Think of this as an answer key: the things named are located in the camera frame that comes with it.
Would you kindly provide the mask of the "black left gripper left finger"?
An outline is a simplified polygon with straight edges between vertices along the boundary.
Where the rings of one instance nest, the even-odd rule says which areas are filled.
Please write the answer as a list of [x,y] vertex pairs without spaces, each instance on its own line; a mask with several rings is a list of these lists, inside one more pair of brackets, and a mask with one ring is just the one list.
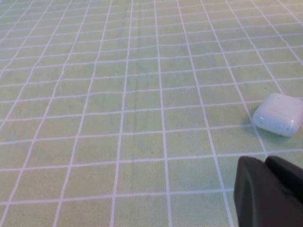
[[278,180],[265,161],[239,158],[233,196],[240,227],[303,225],[303,201]]

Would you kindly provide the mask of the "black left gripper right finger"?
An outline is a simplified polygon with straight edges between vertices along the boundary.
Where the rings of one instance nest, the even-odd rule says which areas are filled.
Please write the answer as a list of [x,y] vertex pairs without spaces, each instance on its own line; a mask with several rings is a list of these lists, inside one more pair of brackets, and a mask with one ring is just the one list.
[[265,164],[299,201],[303,201],[302,168],[278,156],[268,156],[265,160]]

